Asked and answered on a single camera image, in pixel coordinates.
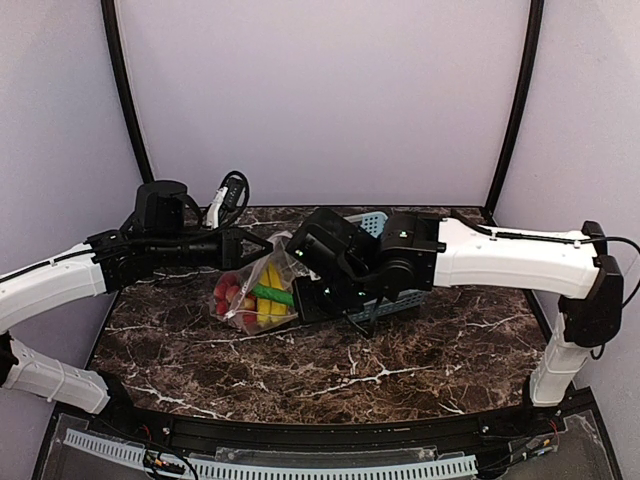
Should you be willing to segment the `red lychee bunch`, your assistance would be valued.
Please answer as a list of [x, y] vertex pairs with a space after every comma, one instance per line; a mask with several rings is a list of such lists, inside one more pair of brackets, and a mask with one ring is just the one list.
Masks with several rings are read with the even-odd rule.
[[224, 273], [213, 291], [215, 313], [222, 316], [229, 312], [234, 299], [240, 294], [240, 291], [239, 276], [233, 272]]

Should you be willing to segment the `clear zip top bag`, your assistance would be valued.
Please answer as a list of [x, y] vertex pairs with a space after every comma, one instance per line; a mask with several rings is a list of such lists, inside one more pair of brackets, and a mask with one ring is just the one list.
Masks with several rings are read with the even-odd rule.
[[293, 282], [305, 269], [285, 251], [291, 237], [288, 231], [275, 233], [270, 254], [221, 276], [208, 301], [215, 320], [256, 336], [297, 318]]

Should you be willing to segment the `green cucumber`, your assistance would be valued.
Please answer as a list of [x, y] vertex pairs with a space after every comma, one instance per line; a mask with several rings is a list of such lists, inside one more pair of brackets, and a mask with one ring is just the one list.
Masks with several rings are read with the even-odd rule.
[[258, 284], [252, 289], [252, 293], [259, 299], [270, 300], [289, 307], [294, 307], [293, 295], [288, 291]]

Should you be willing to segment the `yellow banana bunch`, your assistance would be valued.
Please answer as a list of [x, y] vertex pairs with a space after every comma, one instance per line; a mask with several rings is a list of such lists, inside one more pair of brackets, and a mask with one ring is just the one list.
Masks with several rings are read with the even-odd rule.
[[284, 288], [280, 272], [273, 263], [263, 269], [252, 293], [256, 297], [257, 323], [261, 328], [286, 321], [292, 298]]

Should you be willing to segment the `light blue plastic basket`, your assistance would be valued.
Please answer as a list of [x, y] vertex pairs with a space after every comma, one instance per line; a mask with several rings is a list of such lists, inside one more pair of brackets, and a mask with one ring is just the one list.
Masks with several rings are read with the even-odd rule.
[[[373, 237], [379, 237], [382, 234], [387, 219], [388, 216], [381, 211], [354, 214], [346, 217], [348, 222], [360, 226]], [[425, 293], [420, 290], [405, 290], [399, 294], [395, 302], [383, 299], [378, 308], [375, 308], [376, 301], [372, 300], [365, 304], [361, 312], [350, 315], [349, 319], [358, 326], [365, 326], [371, 322], [373, 314], [376, 314], [376, 317], [380, 317], [419, 307], [423, 302], [424, 295]]]

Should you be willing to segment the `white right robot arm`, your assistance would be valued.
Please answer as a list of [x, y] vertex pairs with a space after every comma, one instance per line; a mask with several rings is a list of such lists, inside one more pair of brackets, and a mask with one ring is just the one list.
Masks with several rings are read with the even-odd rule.
[[315, 210], [287, 253], [309, 270], [293, 283], [304, 323], [365, 312], [408, 291], [491, 286], [555, 293], [559, 314], [543, 359], [526, 384], [530, 405], [559, 405], [593, 349], [619, 332], [631, 301], [608, 246], [614, 237], [587, 221], [577, 231], [539, 232], [478, 225], [457, 213], [390, 216], [374, 236], [329, 208]]

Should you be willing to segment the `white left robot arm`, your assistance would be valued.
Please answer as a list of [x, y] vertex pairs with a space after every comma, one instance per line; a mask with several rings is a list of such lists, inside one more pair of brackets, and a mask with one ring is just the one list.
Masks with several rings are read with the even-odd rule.
[[67, 303], [120, 291], [161, 268], [235, 271], [269, 255], [271, 242], [235, 224], [248, 199], [248, 182], [237, 171], [224, 177], [206, 210], [181, 182], [145, 183], [119, 228], [2, 276], [2, 387], [102, 413], [119, 395], [116, 381], [41, 354], [11, 329]]

